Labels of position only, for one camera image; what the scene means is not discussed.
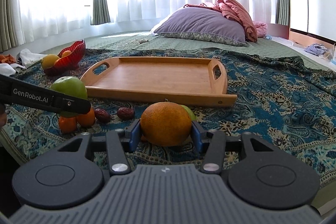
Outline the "orange cloth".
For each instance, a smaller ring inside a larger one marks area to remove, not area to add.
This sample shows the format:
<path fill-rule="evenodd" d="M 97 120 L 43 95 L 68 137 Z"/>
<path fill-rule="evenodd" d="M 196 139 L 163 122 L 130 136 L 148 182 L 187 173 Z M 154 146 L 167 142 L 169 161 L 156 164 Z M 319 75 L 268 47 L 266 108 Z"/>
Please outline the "orange cloth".
<path fill-rule="evenodd" d="M 2 55 L 0 54 L 0 63 L 1 64 L 15 64 L 17 61 L 15 59 L 15 57 L 11 56 L 11 55 Z"/>

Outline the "yellow lemon in bowl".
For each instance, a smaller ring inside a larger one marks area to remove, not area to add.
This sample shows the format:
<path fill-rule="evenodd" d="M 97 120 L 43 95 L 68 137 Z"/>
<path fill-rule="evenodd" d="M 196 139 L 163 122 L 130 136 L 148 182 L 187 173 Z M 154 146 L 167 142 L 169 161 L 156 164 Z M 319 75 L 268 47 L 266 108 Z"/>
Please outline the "yellow lemon in bowl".
<path fill-rule="evenodd" d="M 60 57 L 58 55 L 55 55 L 55 54 L 46 55 L 42 59 L 42 68 L 45 70 L 45 69 L 49 69 L 49 68 L 53 67 L 55 62 L 58 61 L 59 59 L 60 59 Z"/>

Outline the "small tangerine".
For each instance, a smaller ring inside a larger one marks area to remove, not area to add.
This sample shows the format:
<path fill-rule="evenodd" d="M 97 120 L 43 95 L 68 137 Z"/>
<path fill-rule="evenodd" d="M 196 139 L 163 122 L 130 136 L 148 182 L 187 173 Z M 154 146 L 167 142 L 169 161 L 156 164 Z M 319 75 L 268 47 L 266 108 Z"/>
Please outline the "small tangerine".
<path fill-rule="evenodd" d="M 58 120 L 60 131 L 63 134 L 70 134 L 77 129 L 77 119 L 76 117 L 60 117 Z"/>
<path fill-rule="evenodd" d="M 82 127 L 92 127 L 95 123 L 95 111 L 93 108 L 87 114 L 80 114 L 76 117 L 77 122 Z"/>

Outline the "orange in bowl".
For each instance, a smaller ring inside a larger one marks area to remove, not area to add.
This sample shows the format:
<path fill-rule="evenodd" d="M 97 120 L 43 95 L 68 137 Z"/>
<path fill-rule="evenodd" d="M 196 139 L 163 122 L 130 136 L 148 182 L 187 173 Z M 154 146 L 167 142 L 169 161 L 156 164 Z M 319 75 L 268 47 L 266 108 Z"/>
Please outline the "orange in bowl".
<path fill-rule="evenodd" d="M 72 53 L 72 51 L 64 51 L 62 53 L 62 58 L 69 56 Z"/>

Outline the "large orange fruit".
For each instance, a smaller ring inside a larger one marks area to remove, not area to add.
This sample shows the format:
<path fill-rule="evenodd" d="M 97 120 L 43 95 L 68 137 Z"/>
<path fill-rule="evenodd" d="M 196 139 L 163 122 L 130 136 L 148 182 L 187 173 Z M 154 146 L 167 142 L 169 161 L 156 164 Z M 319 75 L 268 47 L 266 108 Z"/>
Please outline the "large orange fruit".
<path fill-rule="evenodd" d="M 158 102 L 145 109 L 140 126 L 144 138 L 151 144 L 172 147 L 189 137 L 192 120 L 181 105 Z"/>

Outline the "dark red date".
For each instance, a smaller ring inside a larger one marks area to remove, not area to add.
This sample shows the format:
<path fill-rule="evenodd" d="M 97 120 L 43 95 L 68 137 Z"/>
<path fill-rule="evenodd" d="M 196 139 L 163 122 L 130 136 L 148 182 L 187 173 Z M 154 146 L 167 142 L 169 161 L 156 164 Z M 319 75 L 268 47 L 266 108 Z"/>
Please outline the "dark red date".
<path fill-rule="evenodd" d="M 128 121 L 134 118 L 135 112 L 132 108 L 121 107 L 117 110 L 117 116 L 123 121 Z"/>
<path fill-rule="evenodd" d="M 94 115 L 97 121 L 101 124 L 109 123 L 111 120 L 110 114 L 106 110 L 101 108 L 96 108 L 94 110 Z"/>

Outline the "green quilted bedspread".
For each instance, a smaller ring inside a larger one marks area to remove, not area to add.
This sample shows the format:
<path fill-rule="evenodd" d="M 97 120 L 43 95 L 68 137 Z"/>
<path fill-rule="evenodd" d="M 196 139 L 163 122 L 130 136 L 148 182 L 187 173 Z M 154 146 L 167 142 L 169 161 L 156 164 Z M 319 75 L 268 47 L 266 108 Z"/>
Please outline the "green quilted bedspread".
<path fill-rule="evenodd" d="M 135 32 L 110 36 L 95 36 L 85 39 L 86 47 L 104 50 L 181 50 L 192 51 L 202 48 L 218 48 L 262 57 L 300 56 L 306 67 L 335 71 L 335 65 L 330 61 L 309 54 L 294 42 L 273 37 L 270 40 L 259 39 L 256 43 L 247 43 L 245 47 L 229 46 L 221 43 L 203 42 L 198 40 L 165 38 L 149 32 Z"/>

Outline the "blue clothes pile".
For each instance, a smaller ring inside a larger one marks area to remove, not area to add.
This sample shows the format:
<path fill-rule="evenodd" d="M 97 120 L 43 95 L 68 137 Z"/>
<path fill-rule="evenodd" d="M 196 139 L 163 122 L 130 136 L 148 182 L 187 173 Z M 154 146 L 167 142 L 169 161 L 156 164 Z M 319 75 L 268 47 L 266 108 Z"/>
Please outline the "blue clothes pile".
<path fill-rule="evenodd" d="M 328 51 L 325 46 L 318 43 L 311 44 L 307 46 L 304 50 L 305 52 L 315 56 L 323 56 Z"/>

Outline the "purple pillow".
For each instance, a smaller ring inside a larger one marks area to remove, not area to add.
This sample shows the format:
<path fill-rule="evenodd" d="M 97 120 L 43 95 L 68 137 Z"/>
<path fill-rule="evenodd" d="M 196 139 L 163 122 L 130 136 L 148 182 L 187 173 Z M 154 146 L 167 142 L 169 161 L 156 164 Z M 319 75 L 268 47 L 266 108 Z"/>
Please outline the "purple pillow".
<path fill-rule="evenodd" d="M 225 18 L 220 12 L 200 7 L 180 8 L 154 26 L 151 33 L 237 47 L 247 45 L 241 24 Z"/>

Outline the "white crumpled cloth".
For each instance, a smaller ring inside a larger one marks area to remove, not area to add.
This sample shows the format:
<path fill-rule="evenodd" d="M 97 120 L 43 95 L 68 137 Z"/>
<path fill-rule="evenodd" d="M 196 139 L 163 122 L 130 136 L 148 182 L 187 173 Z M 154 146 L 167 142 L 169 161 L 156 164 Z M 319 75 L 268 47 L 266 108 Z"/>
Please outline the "white crumpled cloth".
<path fill-rule="evenodd" d="M 32 53 L 29 49 L 26 48 L 17 54 L 17 63 L 28 68 L 38 62 L 41 62 L 44 57 L 46 57 L 46 55 Z"/>

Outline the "wooden serving tray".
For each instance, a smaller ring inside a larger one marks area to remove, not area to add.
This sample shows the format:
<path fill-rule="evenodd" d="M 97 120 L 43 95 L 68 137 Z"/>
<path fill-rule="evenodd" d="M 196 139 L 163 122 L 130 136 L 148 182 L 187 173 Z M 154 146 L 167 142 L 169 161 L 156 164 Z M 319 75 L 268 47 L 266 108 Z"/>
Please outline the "wooden serving tray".
<path fill-rule="evenodd" d="M 227 73 L 217 59 L 112 57 L 92 65 L 81 80 L 90 97 L 118 101 L 231 107 L 237 99 L 227 93 Z"/>

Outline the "red glass fruit bowl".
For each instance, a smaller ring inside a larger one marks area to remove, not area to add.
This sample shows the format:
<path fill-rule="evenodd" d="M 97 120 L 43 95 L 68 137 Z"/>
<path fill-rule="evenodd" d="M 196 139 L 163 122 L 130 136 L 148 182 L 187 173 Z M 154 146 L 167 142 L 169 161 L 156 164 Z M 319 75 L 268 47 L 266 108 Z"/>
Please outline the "red glass fruit bowl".
<path fill-rule="evenodd" d="M 85 49 L 86 43 L 84 39 L 78 40 L 74 42 L 71 46 L 62 49 L 58 54 L 60 59 L 56 61 L 53 67 L 45 69 L 44 73 L 48 76 L 57 76 L 66 71 L 76 69 L 78 63 L 85 55 Z M 64 51 L 72 51 L 72 53 L 69 56 L 62 58 L 62 53 Z"/>

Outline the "blue paisley cloth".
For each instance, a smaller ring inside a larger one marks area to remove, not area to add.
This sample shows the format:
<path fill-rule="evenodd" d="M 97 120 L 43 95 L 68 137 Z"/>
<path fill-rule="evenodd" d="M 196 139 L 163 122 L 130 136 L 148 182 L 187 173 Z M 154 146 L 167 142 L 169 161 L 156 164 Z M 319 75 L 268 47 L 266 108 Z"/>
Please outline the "blue paisley cloth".
<path fill-rule="evenodd" d="M 86 50 L 76 71 L 67 73 L 80 78 L 98 61 L 117 56 L 198 57 L 218 59 L 228 75 L 228 92 L 237 94 L 234 106 L 225 108 L 190 107 L 204 129 L 220 129 L 229 136 L 252 132 L 311 166 L 320 176 L 321 187 L 335 182 L 335 72 L 311 69 L 300 56 L 260 57 L 226 50 L 206 48 L 177 50 Z M 93 107 L 105 109 L 112 119 L 96 124 L 88 131 L 105 135 L 124 128 L 117 116 L 120 107 L 135 110 L 140 118 L 145 103 L 90 99 Z M 62 135 L 58 115 L 19 105 L 7 107 L 7 124 L 1 129 L 1 144 L 19 164 L 47 152 L 74 136 Z M 133 169 L 137 164 L 191 163 L 197 167 L 202 157 L 187 141 L 178 147 L 157 147 L 140 143 L 127 153 Z"/>

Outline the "pink folded blanket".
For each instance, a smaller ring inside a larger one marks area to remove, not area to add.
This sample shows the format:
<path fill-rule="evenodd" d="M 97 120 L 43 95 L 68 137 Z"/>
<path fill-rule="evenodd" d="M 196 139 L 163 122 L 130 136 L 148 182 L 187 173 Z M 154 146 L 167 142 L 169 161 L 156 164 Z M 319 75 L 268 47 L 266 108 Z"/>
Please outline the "pink folded blanket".
<path fill-rule="evenodd" d="M 245 32 L 245 38 L 250 42 L 257 42 L 258 38 L 265 38 L 268 25 L 253 21 L 248 11 L 236 0 L 216 0 L 215 3 L 201 3 L 199 5 L 185 4 L 185 7 L 197 7 L 220 12 L 228 20 L 238 22 Z"/>

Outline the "green apple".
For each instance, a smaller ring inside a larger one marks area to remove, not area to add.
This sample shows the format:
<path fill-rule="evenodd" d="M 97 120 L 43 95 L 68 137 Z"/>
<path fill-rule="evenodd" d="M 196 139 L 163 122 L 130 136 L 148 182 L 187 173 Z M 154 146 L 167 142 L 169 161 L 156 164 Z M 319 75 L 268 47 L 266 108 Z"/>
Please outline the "green apple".
<path fill-rule="evenodd" d="M 193 111 L 189 107 L 187 107 L 185 105 L 181 105 L 181 106 L 187 111 L 187 113 L 188 113 L 188 115 L 189 115 L 189 117 L 192 121 L 195 121 L 197 119 L 195 114 L 193 113 Z"/>
<path fill-rule="evenodd" d="M 50 89 L 65 95 L 88 100 L 86 86 L 79 78 L 74 76 L 60 77 L 51 85 Z"/>

